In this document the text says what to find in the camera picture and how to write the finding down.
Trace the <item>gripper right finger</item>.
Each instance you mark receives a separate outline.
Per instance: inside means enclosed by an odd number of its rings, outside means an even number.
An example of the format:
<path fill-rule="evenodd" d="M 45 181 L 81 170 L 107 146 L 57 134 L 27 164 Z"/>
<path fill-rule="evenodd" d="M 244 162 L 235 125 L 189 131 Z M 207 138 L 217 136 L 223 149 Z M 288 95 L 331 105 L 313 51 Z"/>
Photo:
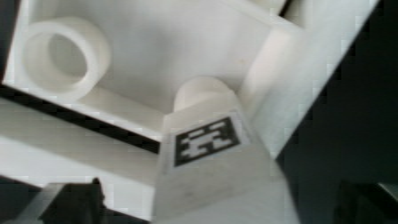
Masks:
<path fill-rule="evenodd" d="M 393 183 L 379 183 L 379 187 L 388 194 L 390 199 L 398 205 L 398 184 Z"/>

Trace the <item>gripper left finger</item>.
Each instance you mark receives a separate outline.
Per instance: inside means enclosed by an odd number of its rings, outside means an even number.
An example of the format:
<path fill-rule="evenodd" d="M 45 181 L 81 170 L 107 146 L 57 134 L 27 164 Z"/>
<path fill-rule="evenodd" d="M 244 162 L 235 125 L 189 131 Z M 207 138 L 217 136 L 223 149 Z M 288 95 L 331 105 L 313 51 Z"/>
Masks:
<path fill-rule="evenodd" d="M 41 215 L 50 208 L 50 204 L 57 198 L 63 188 L 65 185 L 61 183 L 50 183 L 45 186 L 11 224 L 45 224 Z"/>

